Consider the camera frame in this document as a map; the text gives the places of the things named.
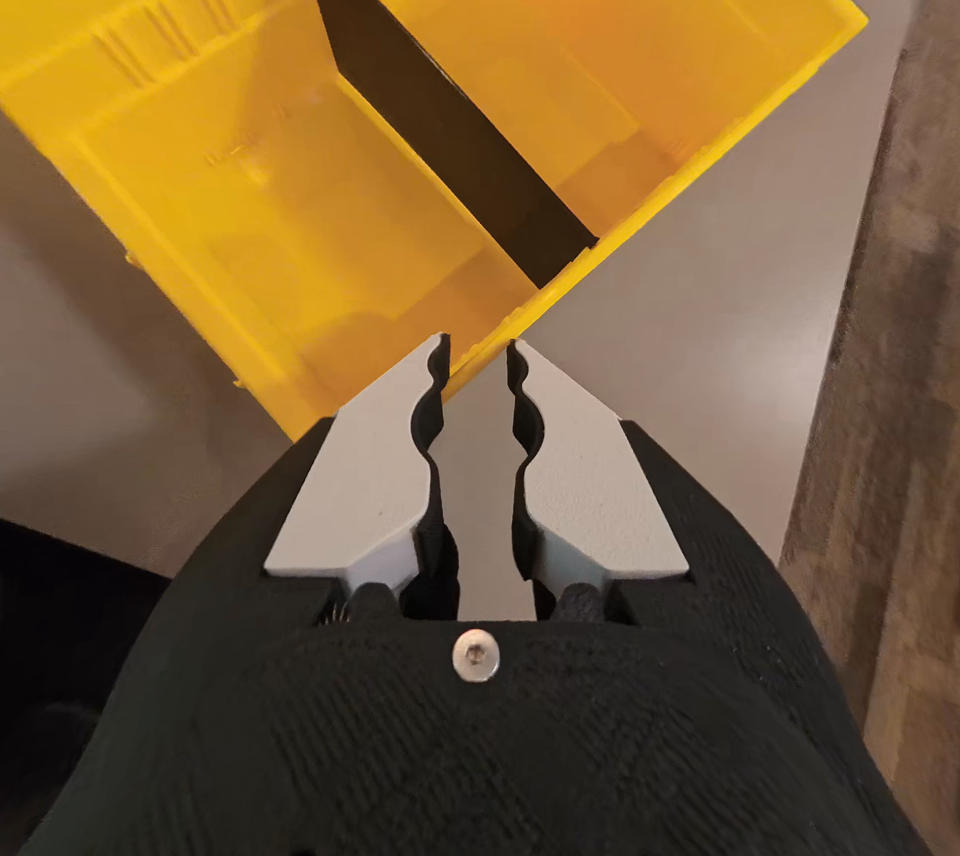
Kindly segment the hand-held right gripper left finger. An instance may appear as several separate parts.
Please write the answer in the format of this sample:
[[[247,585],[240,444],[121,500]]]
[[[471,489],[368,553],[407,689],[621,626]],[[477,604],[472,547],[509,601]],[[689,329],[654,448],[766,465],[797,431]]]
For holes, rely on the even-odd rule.
[[[444,427],[450,335],[427,338],[339,409],[265,562],[273,577],[386,586],[414,619],[453,620],[459,554],[429,449]]]

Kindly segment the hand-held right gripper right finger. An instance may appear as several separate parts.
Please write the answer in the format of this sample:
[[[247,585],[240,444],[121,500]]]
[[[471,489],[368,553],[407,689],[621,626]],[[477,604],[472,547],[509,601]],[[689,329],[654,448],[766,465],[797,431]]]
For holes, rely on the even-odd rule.
[[[585,586],[605,615],[614,587],[687,578],[690,564],[621,418],[522,339],[507,350],[512,433],[524,450],[511,547],[537,620]]]

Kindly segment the yellow plastic bin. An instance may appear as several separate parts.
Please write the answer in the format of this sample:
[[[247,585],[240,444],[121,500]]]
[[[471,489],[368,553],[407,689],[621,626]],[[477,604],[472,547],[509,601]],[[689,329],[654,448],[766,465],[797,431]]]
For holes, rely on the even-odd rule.
[[[380,0],[598,238],[537,288],[317,0],[2,0],[2,108],[293,440],[438,331],[455,393],[868,24],[853,0]]]

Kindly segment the person's legs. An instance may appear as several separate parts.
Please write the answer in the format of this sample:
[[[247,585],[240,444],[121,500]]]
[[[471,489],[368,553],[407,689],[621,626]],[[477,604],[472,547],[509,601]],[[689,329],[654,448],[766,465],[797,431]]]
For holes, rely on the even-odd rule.
[[[1,521],[1,853],[76,768],[170,579]]]

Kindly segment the black bin divider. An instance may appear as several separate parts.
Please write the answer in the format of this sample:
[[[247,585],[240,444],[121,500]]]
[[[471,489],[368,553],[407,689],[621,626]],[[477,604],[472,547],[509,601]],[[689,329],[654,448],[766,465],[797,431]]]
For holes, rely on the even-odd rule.
[[[334,63],[537,288],[598,238],[380,0],[317,0]]]

